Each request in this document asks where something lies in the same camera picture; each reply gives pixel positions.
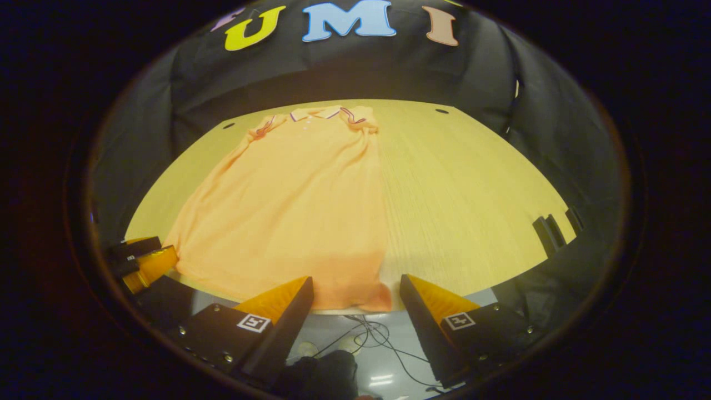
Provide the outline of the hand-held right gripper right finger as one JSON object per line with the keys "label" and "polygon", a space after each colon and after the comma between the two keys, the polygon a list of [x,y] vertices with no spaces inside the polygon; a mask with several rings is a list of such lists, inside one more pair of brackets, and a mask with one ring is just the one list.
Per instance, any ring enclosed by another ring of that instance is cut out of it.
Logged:
{"label": "hand-held right gripper right finger", "polygon": [[447,389],[487,379],[546,334],[499,302],[479,306],[414,275],[401,276],[399,296],[435,379]]}

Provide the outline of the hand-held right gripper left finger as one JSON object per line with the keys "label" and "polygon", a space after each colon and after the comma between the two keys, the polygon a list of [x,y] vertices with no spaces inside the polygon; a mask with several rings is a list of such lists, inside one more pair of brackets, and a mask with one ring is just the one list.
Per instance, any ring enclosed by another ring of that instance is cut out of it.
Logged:
{"label": "hand-held right gripper left finger", "polygon": [[167,335],[221,374],[270,389],[286,367],[313,299],[313,279],[303,276],[234,307],[209,304]]}

